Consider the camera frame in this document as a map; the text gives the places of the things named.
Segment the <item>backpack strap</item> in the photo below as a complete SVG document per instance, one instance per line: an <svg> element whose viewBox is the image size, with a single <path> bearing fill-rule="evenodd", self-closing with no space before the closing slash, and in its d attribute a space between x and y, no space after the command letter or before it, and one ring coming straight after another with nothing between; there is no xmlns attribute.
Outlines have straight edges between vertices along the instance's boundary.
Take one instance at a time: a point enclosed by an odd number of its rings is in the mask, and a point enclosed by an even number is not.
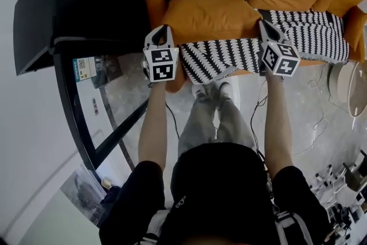
<svg viewBox="0 0 367 245"><path fill-rule="evenodd" d="M307 245L314 245L310 232L307 229L306 223L304 220L296 213L290 213L288 211L275 213L275 227L279 235L279 240L281 245L288 245L287 237L284 232L285 228L288 228L289 226L298 223L303 238L306 241Z"/></svg>
<svg viewBox="0 0 367 245"><path fill-rule="evenodd" d="M159 244L159 237L161 236L162 225L166 220L169 209L163 209L156 212L156 214L151 218L148 230L145 236L140 242L135 245L157 245Z"/></svg>

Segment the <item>black and white patterned blanket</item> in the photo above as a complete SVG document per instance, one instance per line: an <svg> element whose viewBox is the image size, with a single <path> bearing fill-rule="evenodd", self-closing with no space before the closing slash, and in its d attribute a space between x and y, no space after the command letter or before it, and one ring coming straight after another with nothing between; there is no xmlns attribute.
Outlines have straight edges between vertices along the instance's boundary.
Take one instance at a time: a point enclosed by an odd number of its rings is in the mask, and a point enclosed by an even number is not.
<svg viewBox="0 0 367 245"><path fill-rule="evenodd" d="M266 11L263 18L276 25L303 59L346 63L349 44L344 40L343 19L329 12Z"/></svg>
<svg viewBox="0 0 367 245"><path fill-rule="evenodd" d="M346 63L349 44L343 38L343 20L330 13L259 10L298 49L303 59ZM237 69L259 72L258 38L212 40L181 45L181 61L194 84L207 84Z"/></svg>

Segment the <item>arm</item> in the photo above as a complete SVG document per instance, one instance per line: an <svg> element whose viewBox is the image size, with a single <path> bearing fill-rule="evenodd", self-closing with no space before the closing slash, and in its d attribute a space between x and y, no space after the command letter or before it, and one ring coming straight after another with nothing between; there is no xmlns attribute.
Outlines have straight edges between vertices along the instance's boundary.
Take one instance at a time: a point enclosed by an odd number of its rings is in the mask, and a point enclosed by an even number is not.
<svg viewBox="0 0 367 245"><path fill-rule="evenodd" d="M162 171L166 165L166 83L154 83L139 139L139 164L132 171L100 227L103 245L133 245L145 235L149 222L164 209Z"/></svg>
<svg viewBox="0 0 367 245"><path fill-rule="evenodd" d="M291 125L287 112L286 98L280 76L267 71L268 106L265 123L265 164L271 180L292 163Z"/></svg>
<svg viewBox="0 0 367 245"><path fill-rule="evenodd" d="M153 83L148 109L140 132L139 162L153 161L162 170L167 156L166 83Z"/></svg>
<svg viewBox="0 0 367 245"><path fill-rule="evenodd" d="M265 163L272 180L275 204L297 213L315 245L330 231L325 209L311 192L302 172L292 163L291 126L280 76L267 72L268 108L265 125Z"/></svg>

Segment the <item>glass table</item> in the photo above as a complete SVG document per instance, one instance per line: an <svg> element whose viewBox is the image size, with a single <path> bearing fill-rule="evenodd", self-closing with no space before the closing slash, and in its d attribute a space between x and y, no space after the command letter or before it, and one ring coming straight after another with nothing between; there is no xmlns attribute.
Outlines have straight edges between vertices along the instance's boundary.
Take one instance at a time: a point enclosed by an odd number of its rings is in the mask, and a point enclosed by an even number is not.
<svg viewBox="0 0 367 245"><path fill-rule="evenodd" d="M131 148L138 134L131 132L129 140L125 136L138 121L142 124L150 92L143 53L83 52L54 54L65 116L87 169L98 180L107 176L122 185L138 160L137 148Z"/></svg>

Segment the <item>cable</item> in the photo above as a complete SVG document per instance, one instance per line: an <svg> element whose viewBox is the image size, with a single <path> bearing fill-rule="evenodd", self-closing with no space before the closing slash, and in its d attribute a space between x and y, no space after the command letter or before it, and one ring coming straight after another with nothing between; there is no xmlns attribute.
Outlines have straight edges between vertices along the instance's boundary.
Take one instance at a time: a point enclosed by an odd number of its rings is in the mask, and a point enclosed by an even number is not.
<svg viewBox="0 0 367 245"><path fill-rule="evenodd" d="M260 94L261 94L261 89L263 88L263 85L265 84L266 80L263 81L263 83L261 84L261 87L260 87L260 91L259 91L259 95L257 97L257 103L256 103L256 106L255 106L255 109L253 110L253 113L252 113L252 116L251 116L251 120L250 120L250 127L251 127L251 131L252 131L252 135L253 135L253 139L255 141L255 146L256 146L256 152L257 152L257 156L262 160L262 161L265 161L265 156L261 153L261 151L259 150L259 141L257 140L257 136L255 134L255 131L253 130L253 127L252 127L252 120L253 120L253 117L255 116L255 113L256 113L256 110L258 107L261 107L263 105L265 105L265 102L267 101L268 99L268 95L262 99L261 101L260 100Z"/></svg>
<svg viewBox="0 0 367 245"><path fill-rule="evenodd" d="M324 106L323 106L323 103L322 103L322 99L321 99L321 95L320 95L320 91L319 91L319 87L318 87L319 86L319 83L321 81L321 78L322 78L322 75L323 75L323 70L325 69L325 66L326 66L326 64L322 67L322 72L321 72L320 78L317 81L317 83L314 80L311 80L308 83L308 85L309 85L309 87L311 89L316 88L317 94L319 95L321 108L322 108L322 118L314 125L314 128L313 129L314 129L314 131L317 131L319 125L321 124L321 122L323 120L326 122L325 128L322 130L322 132L320 134L317 135L317 137L313 140L312 144L309 147L307 147L306 149L304 149L304 151L302 151L302 152L299 152L299 153L294 154L292 157L295 157L297 155L300 155L300 154L305 153L308 150L310 150L314 146L314 144L316 143L317 139L323 134L323 132L325 132L327 126L329 125L329 121L325 118L325 109L324 109Z"/></svg>
<svg viewBox="0 0 367 245"><path fill-rule="evenodd" d="M166 107L168 108L168 110L171 112L172 117L173 117L173 121L174 121L174 128L176 130L176 134L177 134L177 138L179 139L179 134L178 134L178 130L177 130L177 122L176 122L176 117L174 116L172 110L170 109L170 107L168 106L167 102L166 102Z"/></svg>

